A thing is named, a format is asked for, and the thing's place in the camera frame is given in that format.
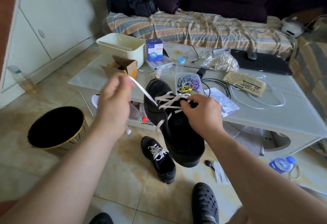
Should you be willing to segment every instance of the cabinet door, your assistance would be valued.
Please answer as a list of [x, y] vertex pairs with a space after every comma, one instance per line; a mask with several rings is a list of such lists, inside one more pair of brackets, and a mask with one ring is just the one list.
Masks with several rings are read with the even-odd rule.
[[100, 31], [108, 15], [106, 0], [61, 0], [78, 42]]
[[78, 43], [60, 0], [21, 0], [20, 8], [51, 59]]
[[[16, 24], [12, 34], [9, 57], [6, 67], [16, 65], [22, 72], [31, 74], [51, 59], [25, 19], [21, 10], [18, 9]], [[5, 79], [2, 90], [14, 85], [16, 82], [8, 69], [5, 70]]]

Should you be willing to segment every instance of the bottle cap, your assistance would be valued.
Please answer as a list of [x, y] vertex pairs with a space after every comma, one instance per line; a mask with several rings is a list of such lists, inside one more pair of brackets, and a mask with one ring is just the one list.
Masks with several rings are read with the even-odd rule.
[[176, 62], [178, 64], [184, 64], [185, 63], [185, 58], [184, 57], [178, 57]]
[[286, 161], [290, 164], [295, 164], [296, 160], [292, 156], [286, 157]]
[[8, 66], [8, 69], [12, 72], [12, 73], [21, 73], [22, 71], [19, 70], [19, 68], [15, 65], [10, 65]]

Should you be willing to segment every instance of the computer mouse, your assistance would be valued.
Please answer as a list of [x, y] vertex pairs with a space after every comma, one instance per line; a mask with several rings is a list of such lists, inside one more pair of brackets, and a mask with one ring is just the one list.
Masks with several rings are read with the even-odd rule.
[[247, 52], [247, 57], [250, 60], [256, 60], [257, 59], [257, 54], [255, 52]]

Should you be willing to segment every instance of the power adapter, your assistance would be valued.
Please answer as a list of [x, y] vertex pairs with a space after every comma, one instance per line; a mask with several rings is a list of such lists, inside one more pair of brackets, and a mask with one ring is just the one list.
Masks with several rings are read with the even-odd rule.
[[200, 79], [202, 79], [202, 77], [205, 75], [205, 72], [207, 70], [203, 67], [201, 67], [198, 71], [197, 71], [197, 75], [199, 75]]

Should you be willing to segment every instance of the white wardrobe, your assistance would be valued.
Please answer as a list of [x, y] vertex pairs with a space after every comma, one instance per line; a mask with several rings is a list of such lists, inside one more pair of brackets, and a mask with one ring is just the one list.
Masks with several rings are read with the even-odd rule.
[[94, 42], [108, 14], [105, 0], [16, 0], [0, 85], [0, 108], [24, 93], [8, 65], [36, 82]]

